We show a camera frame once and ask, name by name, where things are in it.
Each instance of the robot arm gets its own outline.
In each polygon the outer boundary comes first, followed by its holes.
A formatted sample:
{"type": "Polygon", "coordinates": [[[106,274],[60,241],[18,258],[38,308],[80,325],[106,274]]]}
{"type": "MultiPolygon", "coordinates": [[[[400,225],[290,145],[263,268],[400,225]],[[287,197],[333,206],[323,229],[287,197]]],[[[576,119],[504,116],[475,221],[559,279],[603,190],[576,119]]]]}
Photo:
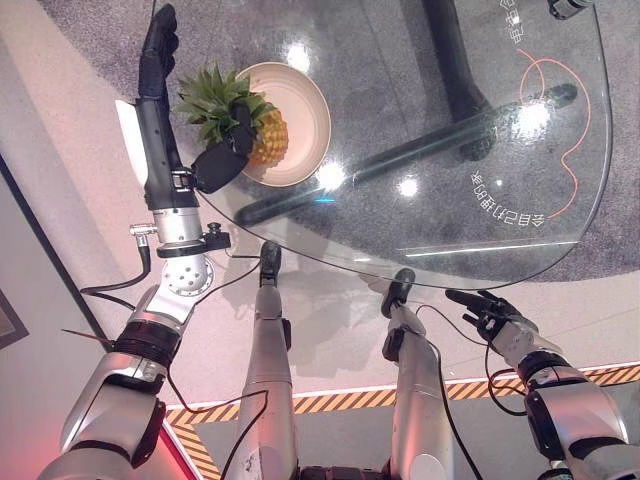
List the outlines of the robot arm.
{"type": "Polygon", "coordinates": [[[178,155],[165,79],[178,47],[175,10],[169,4],[154,16],[140,58],[140,98],[120,102],[129,119],[125,144],[154,223],[133,225],[139,247],[157,234],[157,254],[165,259],[162,281],[138,302],[80,394],[64,425],[62,455],[41,480],[129,480],[153,452],[165,416],[156,395],[173,361],[195,305],[214,280],[206,253],[228,248],[229,234],[209,224],[203,233],[195,189],[211,193],[240,173],[251,151],[248,107],[236,106],[240,125],[225,142],[185,168],[178,155]]]}
{"type": "Polygon", "coordinates": [[[554,464],[566,464],[576,480],[640,478],[640,447],[628,444],[611,396],[572,367],[560,347],[541,337],[537,326],[508,301],[479,293],[446,291],[476,315],[463,318],[525,385],[525,409],[538,451],[554,464]]]}

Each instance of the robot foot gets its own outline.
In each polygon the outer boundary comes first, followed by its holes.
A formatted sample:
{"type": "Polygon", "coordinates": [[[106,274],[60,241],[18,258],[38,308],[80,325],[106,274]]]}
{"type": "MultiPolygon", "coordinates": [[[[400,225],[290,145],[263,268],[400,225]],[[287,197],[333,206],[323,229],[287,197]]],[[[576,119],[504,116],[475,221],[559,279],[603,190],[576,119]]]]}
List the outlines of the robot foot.
{"type": "Polygon", "coordinates": [[[280,245],[267,240],[260,250],[260,286],[278,286],[278,272],[282,261],[280,245]]]}

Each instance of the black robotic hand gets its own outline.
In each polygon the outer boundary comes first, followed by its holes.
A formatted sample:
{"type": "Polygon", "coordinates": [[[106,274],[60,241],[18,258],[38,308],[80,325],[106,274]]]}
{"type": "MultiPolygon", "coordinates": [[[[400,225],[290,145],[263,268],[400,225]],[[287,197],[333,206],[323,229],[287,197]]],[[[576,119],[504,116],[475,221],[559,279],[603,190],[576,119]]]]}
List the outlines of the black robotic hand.
{"type": "Polygon", "coordinates": [[[178,48],[176,11],[171,4],[153,16],[140,55],[138,95],[142,99],[162,100],[167,110],[166,79],[176,65],[173,54],[178,48]]]}
{"type": "Polygon", "coordinates": [[[478,295],[459,290],[445,290],[449,300],[464,305],[475,317],[465,313],[462,315],[471,323],[480,336],[491,343],[507,322],[518,322],[527,325],[535,332],[535,323],[523,317],[520,311],[504,298],[498,298],[487,290],[478,290],[478,295]]]}
{"type": "Polygon", "coordinates": [[[202,152],[191,168],[196,187],[204,193],[213,193],[237,177],[249,162],[255,132],[251,128],[251,113],[244,103],[231,108],[231,116],[240,122],[224,137],[222,143],[202,152]]]}
{"type": "MultiPolygon", "coordinates": [[[[185,191],[182,181],[176,185],[174,178],[176,172],[184,171],[169,121],[166,83],[176,64],[176,29],[175,9],[166,4],[153,16],[140,55],[137,110],[149,167],[145,198],[151,210],[197,206],[193,192],[185,191]]],[[[255,138],[249,108],[234,105],[231,116],[239,125],[227,133],[222,143],[198,156],[192,165],[195,179],[187,182],[190,187],[213,193],[247,165],[255,138]]]]}

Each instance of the yellow and black hazard stripe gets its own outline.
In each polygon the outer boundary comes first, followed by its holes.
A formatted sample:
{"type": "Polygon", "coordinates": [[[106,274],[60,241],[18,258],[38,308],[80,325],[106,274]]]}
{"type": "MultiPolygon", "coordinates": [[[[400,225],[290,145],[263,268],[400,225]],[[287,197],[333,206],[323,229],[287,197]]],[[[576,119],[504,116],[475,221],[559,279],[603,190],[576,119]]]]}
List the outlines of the yellow and black hazard stripe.
{"type": "MultiPolygon", "coordinates": [[[[585,375],[598,385],[614,385],[640,380],[640,363],[625,367],[587,370],[585,375]]],[[[495,381],[496,396],[515,395],[515,389],[523,390],[519,378],[498,378],[495,381]]],[[[447,384],[450,400],[468,400],[489,396],[487,381],[451,382],[447,384]]],[[[393,405],[396,400],[395,388],[367,389],[345,393],[302,395],[293,399],[296,415],[305,413],[334,412],[356,408],[376,408],[393,405]]],[[[213,422],[228,422],[238,418],[240,404],[221,405],[207,412],[191,413],[177,408],[169,410],[167,421],[180,440],[191,461],[198,468],[202,478],[219,480],[220,470],[213,463],[207,449],[195,431],[194,425],[213,422]]]]}

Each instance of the red line marking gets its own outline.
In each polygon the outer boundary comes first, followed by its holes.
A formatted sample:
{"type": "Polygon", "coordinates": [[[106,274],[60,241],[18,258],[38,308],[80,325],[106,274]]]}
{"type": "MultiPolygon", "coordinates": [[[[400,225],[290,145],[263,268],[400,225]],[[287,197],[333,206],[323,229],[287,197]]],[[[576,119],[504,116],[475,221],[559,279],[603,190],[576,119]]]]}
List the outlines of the red line marking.
{"type": "MultiPolygon", "coordinates": [[[[518,49],[518,52],[524,55],[525,57],[527,57],[529,60],[531,60],[532,64],[535,64],[536,59],[533,58],[531,55],[529,55],[527,52],[525,52],[520,48],[518,49]]],[[[540,65],[536,64],[536,68],[538,69],[538,74],[540,75],[540,81],[542,83],[542,87],[540,89],[540,97],[538,98],[538,100],[542,100],[544,98],[544,90],[545,90],[544,73],[542,73],[542,68],[540,68],[540,65]]],[[[523,75],[522,80],[520,81],[520,103],[522,103],[523,105],[524,105],[524,95],[523,95],[524,82],[526,79],[527,79],[527,76],[523,75]]]]}
{"type": "MultiPolygon", "coordinates": [[[[533,57],[531,55],[529,55],[528,53],[526,53],[524,50],[518,49],[518,52],[520,52],[522,55],[525,55],[529,59],[533,60],[533,57]]],[[[556,60],[555,58],[540,58],[538,60],[534,60],[533,63],[531,63],[529,65],[527,70],[524,72],[524,75],[522,76],[522,81],[520,82],[520,99],[521,99],[521,101],[522,101],[523,85],[524,85],[524,82],[525,82],[527,76],[529,75],[529,72],[531,71],[531,69],[533,67],[536,67],[536,68],[538,68],[538,70],[540,70],[540,64],[541,63],[553,63],[555,65],[558,65],[561,68],[564,68],[567,72],[569,72],[571,74],[571,76],[573,76],[573,78],[575,78],[576,81],[578,82],[578,84],[580,85],[580,88],[584,92],[584,96],[585,96],[585,98],[587,100],[587,123],[586,123],[586,125],[584,127],[584,131],[582,132],[582,135],[580,136],[580,138],[578,139],[576,144],[573,147],[571,147],[568,150],[566,150],[562,154],[562,157],[560,158],[560,163],[562,163],[562,166],[569,173],[569,175],[571,176],[571,179],[573,180],[573,192],[571,193],[571,197],[569,198],[569,201],[567,202],[567,204],[564,207],[562,207],[560,210],[558,210],[557,212],[555,212],[555,213],[553,213],[553,214],[551,214],[551,215],[549,215],[547,217],[547,218],[554,218],[554,217],[557,217],[559,215],[562,215],[564,212],[566,212],[569,209],[569,207],[571,206],[571,204],[573,203],[573,201],[576,198],[576,194],[578,193],[578,187],[579,187],[580,183],[578,181],[578,177],[576,177],[576,174],[573,172],[573,170],[571,170],[571,167],[569,167],[569,165],[567,165],[567,157],[571,153],[575,152],[580,147],[580,145],[584,141],[585,137],[587,136],[587,132],[589,131],[589,126],[591,125],[591,100],[589,98],[589,93],[587,92],[587,89],[584,86],[584,83],[582,83],[582,80],[580,79],[580,77],[573,70],[571,70],[568,66],[566,66],[564,63],[556,60]]]]}

